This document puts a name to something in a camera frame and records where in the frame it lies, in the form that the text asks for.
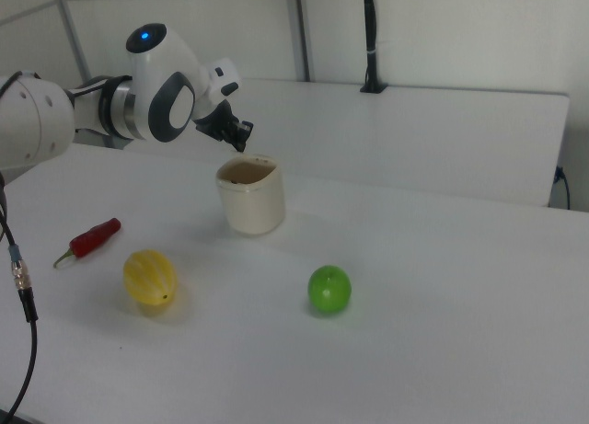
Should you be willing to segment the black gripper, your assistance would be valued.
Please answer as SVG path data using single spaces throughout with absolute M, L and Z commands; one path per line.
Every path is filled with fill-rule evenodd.
M 199 132 L 216 141 L 230 143 L 239 153 L 245 151 L 254 127 L 252 122 L 239 122 L 227 100 L 222 101 L 210 115 L 197 119 L 195 124 Z

